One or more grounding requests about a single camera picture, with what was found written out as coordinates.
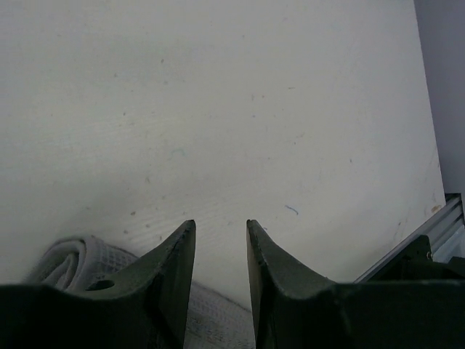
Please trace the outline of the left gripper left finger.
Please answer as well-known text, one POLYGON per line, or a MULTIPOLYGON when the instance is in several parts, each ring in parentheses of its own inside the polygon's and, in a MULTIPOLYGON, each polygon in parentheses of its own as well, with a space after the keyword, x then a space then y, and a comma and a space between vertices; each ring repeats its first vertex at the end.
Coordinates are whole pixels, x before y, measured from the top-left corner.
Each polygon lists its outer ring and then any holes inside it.
POLYGON ((195 257, 195 221, 81 292, 1 287, 2 348, 182 348, 195 257))

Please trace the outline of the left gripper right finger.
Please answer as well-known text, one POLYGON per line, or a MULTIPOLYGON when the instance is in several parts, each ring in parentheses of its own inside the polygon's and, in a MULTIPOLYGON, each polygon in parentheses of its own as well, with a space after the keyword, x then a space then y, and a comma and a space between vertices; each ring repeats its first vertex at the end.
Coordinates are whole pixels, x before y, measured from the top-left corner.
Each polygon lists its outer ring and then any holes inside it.
POLYGON ((247 223, 258 348, 462 348, 464 280, 337 283, 247 223))

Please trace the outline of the grey towel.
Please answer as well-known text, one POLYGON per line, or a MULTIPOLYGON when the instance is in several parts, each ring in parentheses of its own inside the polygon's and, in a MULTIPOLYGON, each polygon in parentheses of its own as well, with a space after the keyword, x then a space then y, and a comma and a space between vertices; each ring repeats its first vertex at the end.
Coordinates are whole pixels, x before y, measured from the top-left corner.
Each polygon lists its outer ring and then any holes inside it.
MULTIPOLYGON (((95 236, 54 242, 25 277, 62 291, 83 291, 137 260, 95 236)), ((251 311, 196 282, 190 287, 185 348, 254 348, 251 311)))

